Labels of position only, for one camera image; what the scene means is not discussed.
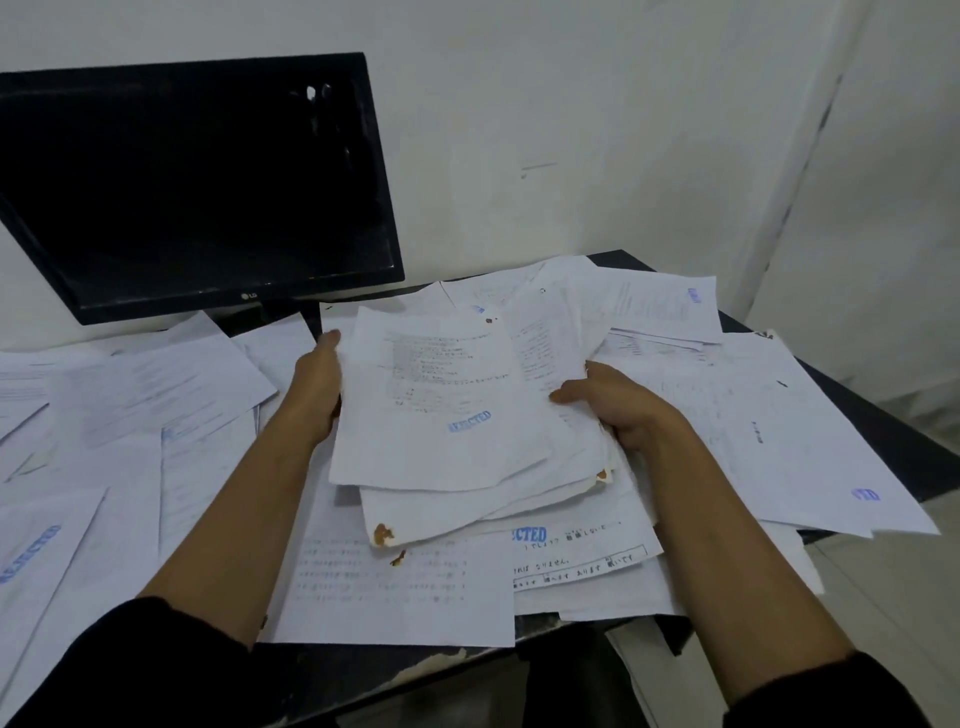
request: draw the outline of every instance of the right hand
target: right hand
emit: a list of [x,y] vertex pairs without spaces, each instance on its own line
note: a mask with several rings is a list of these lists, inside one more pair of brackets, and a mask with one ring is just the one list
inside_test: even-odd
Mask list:
[[600,420],[616,431],[627,449],[646,451],[662,426],[686,425],[676,407],[622,372],[598,361],[587,362],[586,379],[569,379],[550,393],[556,404],[585,401]]

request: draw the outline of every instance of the forearm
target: forearm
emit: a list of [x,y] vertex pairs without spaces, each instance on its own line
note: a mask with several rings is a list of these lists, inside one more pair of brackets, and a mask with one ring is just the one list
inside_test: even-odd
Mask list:
[[247,646],[276,583],[315,439],[281,408],[141,595]]
[[661,422],[644,455],[674,585],[729,703],[853,652],[686,420]]

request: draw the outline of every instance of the floor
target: floor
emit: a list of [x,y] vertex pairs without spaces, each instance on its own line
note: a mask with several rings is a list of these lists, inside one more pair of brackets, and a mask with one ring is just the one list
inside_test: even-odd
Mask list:
[[[913,693],[934,728],[960,725],[960,492],[930,501],[943,536],[834,536],[808,550],[830,612]],[[720,726],[726,706],[694,638],[673,657],[651,619],[609,634],[654,728]],[[514,658],[340,719],[344,728],[520,725],[525,667]]]

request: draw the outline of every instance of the hand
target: hand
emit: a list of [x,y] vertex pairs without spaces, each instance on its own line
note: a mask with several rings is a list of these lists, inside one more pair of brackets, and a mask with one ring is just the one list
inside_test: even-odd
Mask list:
[[274,420],[281,419],[298,432],[305,432],[314,445],[330,434],[340,403],[339,343],[340,331],[328,331],[317,341],[316,349],[297,360],[290,389],[274,415]]
[[597,361],[587,362],[586,379],[569,379],[550,393],[556,404],[585,401],[602,422],[616,431],[627,449],[646,451],[665,425],[689,425],[676,407],[622,372]]

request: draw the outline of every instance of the white wall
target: white wall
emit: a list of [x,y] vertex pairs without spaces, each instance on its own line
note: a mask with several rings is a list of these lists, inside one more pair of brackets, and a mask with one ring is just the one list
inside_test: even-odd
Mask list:
[[[866,4],[5,0],[0,70],[361,50],[409,283],[625,248],[730,304]],[[77,326],[5,231],[0,296],[0,348],[149,324]]]
[[958,69],[960,4],[876,3],[748,319],[914,416],[960,408]]

